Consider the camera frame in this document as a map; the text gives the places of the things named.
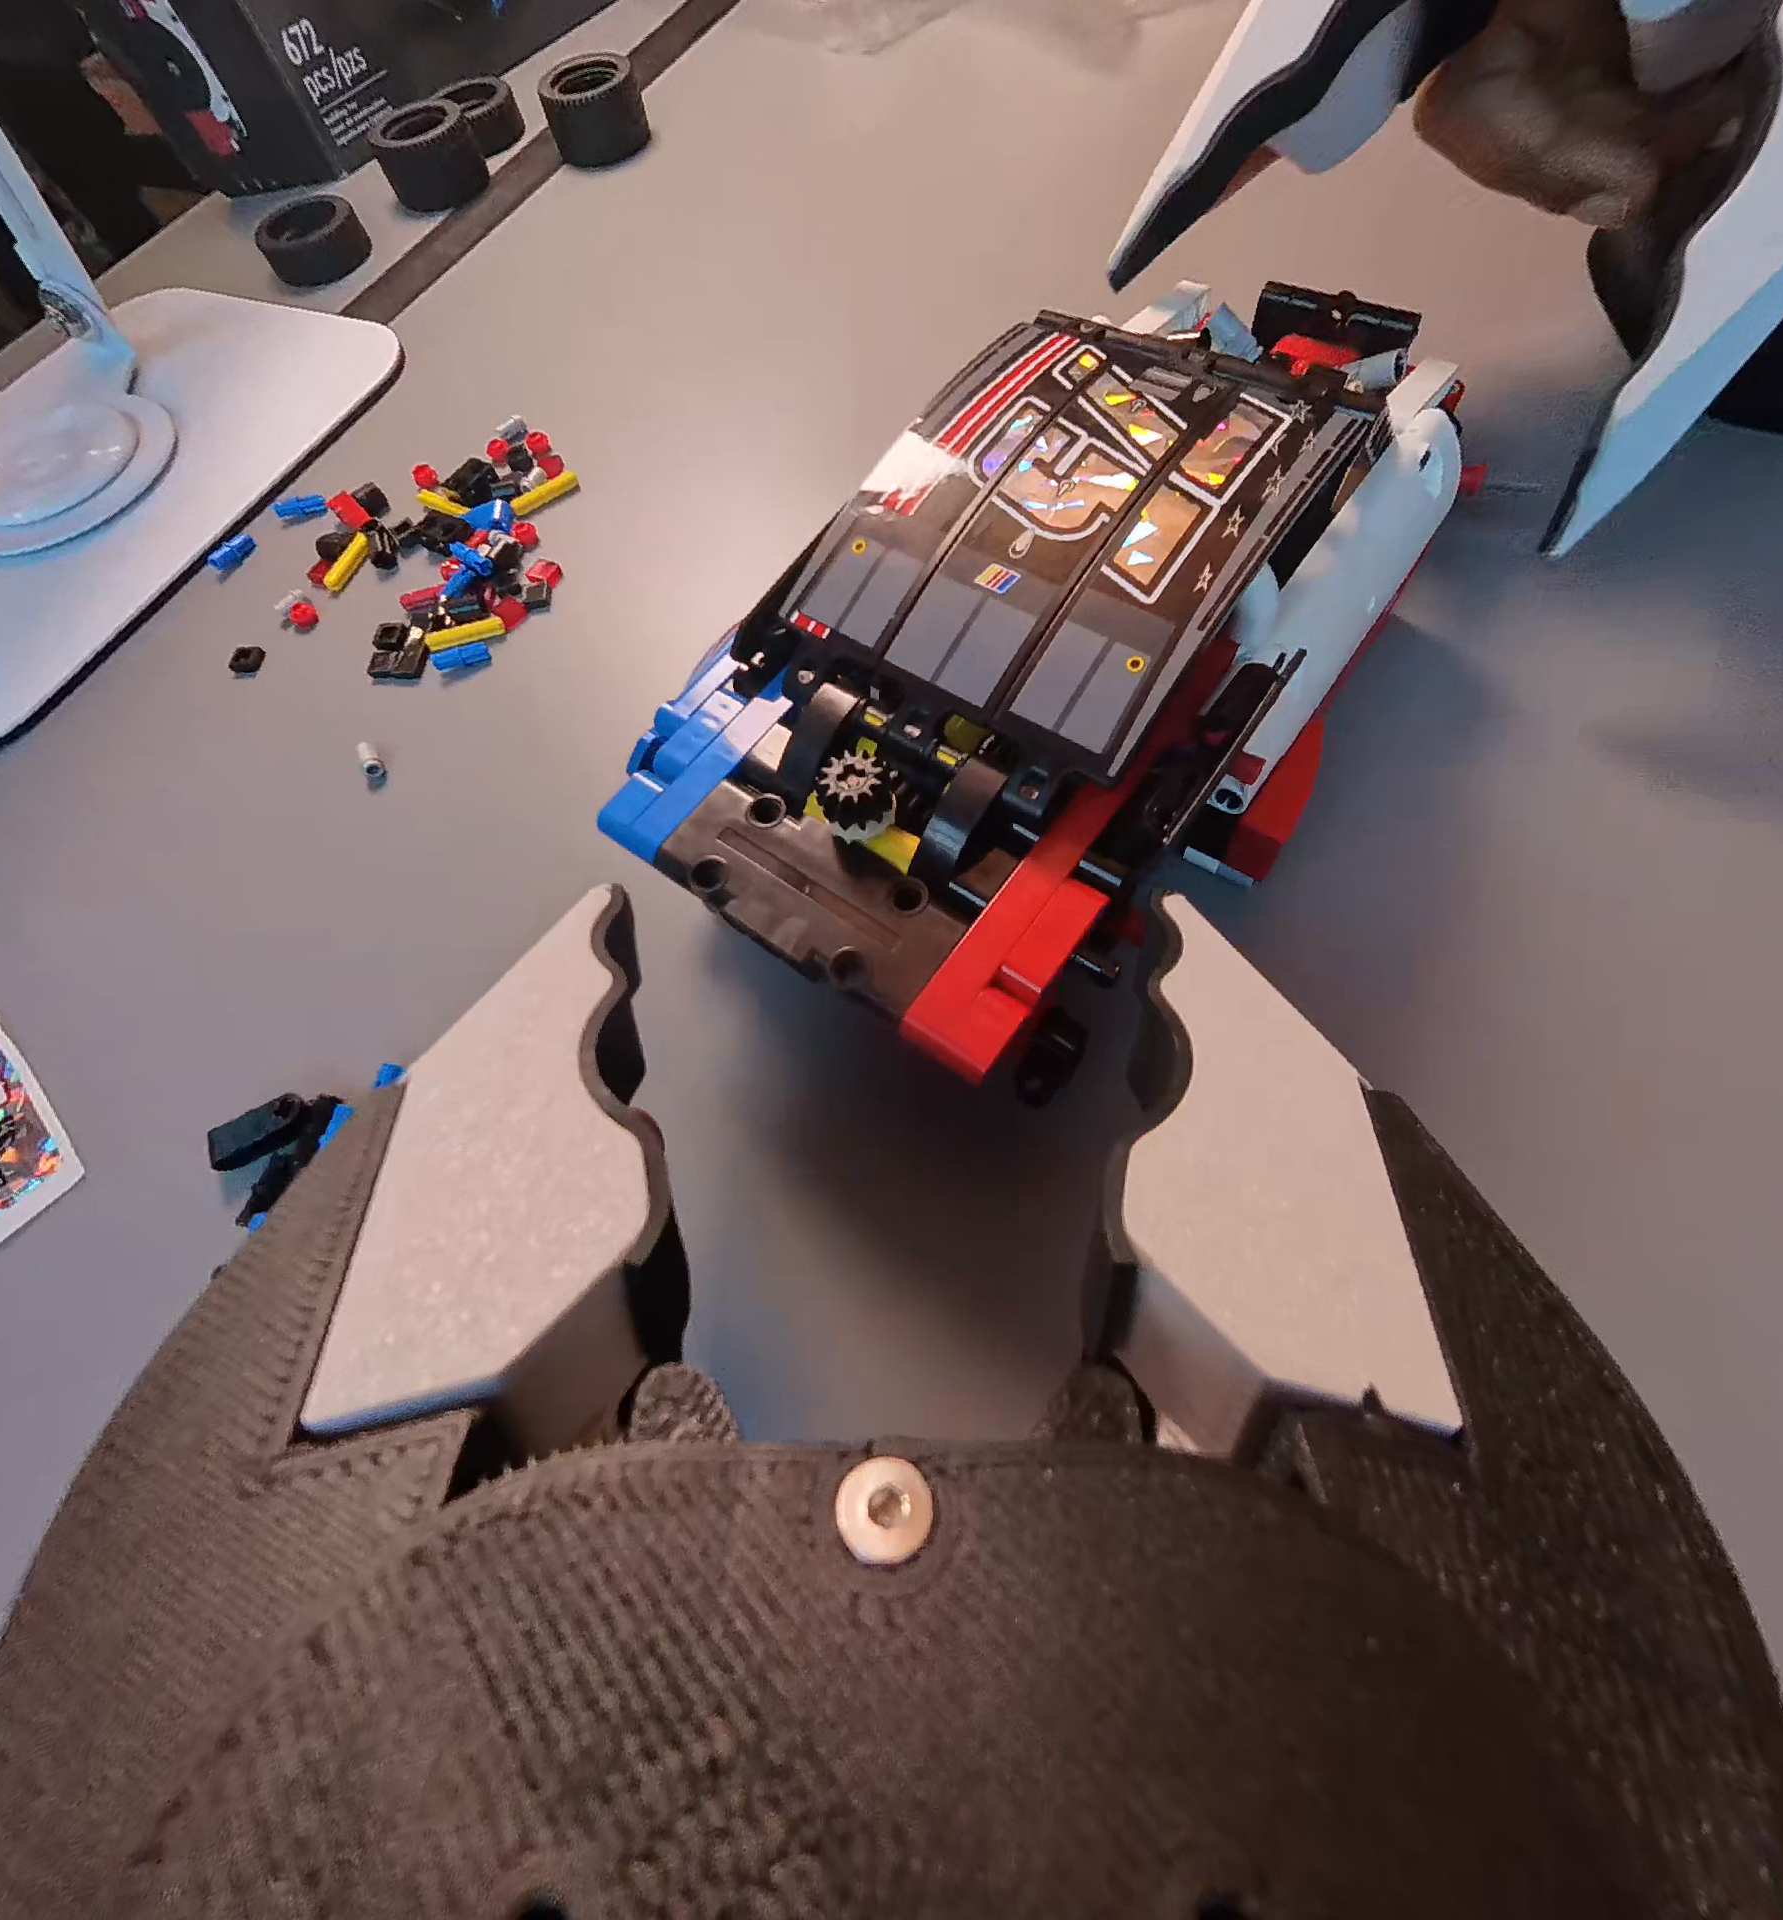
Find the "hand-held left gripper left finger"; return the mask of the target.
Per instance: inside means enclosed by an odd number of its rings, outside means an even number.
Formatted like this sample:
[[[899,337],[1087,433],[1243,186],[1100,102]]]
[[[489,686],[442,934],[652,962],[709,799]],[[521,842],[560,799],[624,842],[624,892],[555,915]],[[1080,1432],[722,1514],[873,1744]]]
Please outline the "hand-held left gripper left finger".
[[[637,986],[630,902],[594,887],[407,1067],[306,1437],[478,1410],[508,1455],[601,1445],[640,1378],[683,1355]]]

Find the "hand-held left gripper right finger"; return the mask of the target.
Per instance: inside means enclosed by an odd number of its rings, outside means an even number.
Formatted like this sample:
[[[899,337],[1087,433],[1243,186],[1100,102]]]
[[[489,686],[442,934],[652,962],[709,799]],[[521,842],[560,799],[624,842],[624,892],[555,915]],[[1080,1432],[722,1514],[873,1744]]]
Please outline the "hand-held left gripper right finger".
[[[1183,894],[1148,902],[1141,999],[1096,1352],[1193,1455],[1252,1455],[1285,1407],[1452,1439],[1452,1374],[1358,1068]]]

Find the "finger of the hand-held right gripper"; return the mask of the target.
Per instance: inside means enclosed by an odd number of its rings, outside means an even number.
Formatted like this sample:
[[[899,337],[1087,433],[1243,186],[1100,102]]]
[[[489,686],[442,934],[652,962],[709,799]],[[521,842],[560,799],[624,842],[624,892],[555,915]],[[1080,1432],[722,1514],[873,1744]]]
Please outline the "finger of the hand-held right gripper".
[[[1116,249],[1123,291],[1223,196],[1252,157],[1323,173],[1400,104],[1426,4],[1246,4],[1173,133]]]
[[[1686,163],[1589,279],[1631,357],[1543,537],[1568,553],[1699,418],[1783,438],[1783,4],[1623,4],[1647,89],[1743,79],[1733,144]]]

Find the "lego race car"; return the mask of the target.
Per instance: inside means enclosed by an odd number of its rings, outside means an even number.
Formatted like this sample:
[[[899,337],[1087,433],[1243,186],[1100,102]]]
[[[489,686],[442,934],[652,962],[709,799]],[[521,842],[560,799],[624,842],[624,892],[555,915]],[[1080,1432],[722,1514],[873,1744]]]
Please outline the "lego race car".
[[[597,816],[751,945],[1021,1101],[1167,858],[1261,881],[1338,684],[1463,490],[1416,311],[1181,280],[932,396],[640,735]]]

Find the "pile of colourful lego pieces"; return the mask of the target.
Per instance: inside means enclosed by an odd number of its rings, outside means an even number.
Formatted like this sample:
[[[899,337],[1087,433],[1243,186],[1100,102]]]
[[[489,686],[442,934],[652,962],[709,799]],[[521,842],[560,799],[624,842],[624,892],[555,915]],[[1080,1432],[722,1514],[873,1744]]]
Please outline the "pile of colourful lego pieces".
[[[377,480],[277,495],[272,518],[313,537],[313,563],[280,596],[277,625],[306,635],[353,582],[393,582],[419,563],[429,576],[395,589],[400,614],[368,642],[368,677],[419,684],[429,673],[450,682],[487,670],[501,640],[553,612],[563,564],[540,550],[537,515],[572,493],[578,479],[549,433],[511,414],[456,467],[413,463],[403,501]]]

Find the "black lego tyre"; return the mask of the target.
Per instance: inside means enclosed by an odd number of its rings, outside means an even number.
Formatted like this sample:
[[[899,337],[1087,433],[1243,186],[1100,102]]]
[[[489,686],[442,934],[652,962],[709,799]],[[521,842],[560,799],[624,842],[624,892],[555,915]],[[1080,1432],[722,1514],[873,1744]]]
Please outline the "black lego tyre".
[[[436,86],[429,98],[446,102],[461,113],[482,157],[497,157],[524,139],[524,113],[505,79],[456,79]]]
[[[591,52],[557,62],[540,76],[537,98],[555,150],[569,169],[612,169],[652,139],[627,56]]]
[[[461,104],[424,98],[387,110],[368,147],[400,205],[440,215],[472,202],[489,186],[489,163]]]
[[[345,196],[313,194],[262,215],[254,225],[254,249],[277,280],[316,291],[365,267],[372,237]]]

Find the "black lego set box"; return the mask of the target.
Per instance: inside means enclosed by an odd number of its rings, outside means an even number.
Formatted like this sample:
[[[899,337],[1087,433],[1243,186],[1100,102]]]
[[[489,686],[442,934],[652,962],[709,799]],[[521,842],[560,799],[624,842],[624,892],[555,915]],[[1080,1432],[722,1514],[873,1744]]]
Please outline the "black lego set box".
[[[395,108],[505,72],[581,4],[78,4],[197,181],[229,196],[339,181]]]

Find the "person's right hand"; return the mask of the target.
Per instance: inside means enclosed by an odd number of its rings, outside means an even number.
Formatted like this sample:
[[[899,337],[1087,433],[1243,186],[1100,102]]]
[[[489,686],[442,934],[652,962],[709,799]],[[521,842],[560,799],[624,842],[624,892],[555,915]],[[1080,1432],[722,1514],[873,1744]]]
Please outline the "person's right hand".
[[[1423,144],[1488,191],[1620,230],[1728,150],[1778,4],[1500,4],[1413,104]]]

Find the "pile of blue black pins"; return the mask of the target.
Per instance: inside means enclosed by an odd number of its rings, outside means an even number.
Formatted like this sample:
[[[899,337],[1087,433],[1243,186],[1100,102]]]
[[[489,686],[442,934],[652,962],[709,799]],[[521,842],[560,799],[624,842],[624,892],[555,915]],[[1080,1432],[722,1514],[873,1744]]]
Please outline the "pile of blue black pins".
[[[207,1132],[212,1170],[233,1174],[254,1167],[254,1178],[233,1225],[246,1233],[259,1230],[298,1174],[326,1149],[326,1145],[349,1123],[353,1112],[355,1103],[336,1096],[304,1097],[298,1091],[284,1091],[216,1123]]]

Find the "white book stand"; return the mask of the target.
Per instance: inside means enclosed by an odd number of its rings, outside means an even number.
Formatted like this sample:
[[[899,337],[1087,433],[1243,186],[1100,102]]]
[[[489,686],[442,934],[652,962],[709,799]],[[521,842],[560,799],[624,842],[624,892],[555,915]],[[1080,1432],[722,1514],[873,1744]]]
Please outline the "white book stand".
[[[324,311],[170,288],[107,308],[0,128],[0,215],[64,343],[0,388],[0,742],[400,375]]]

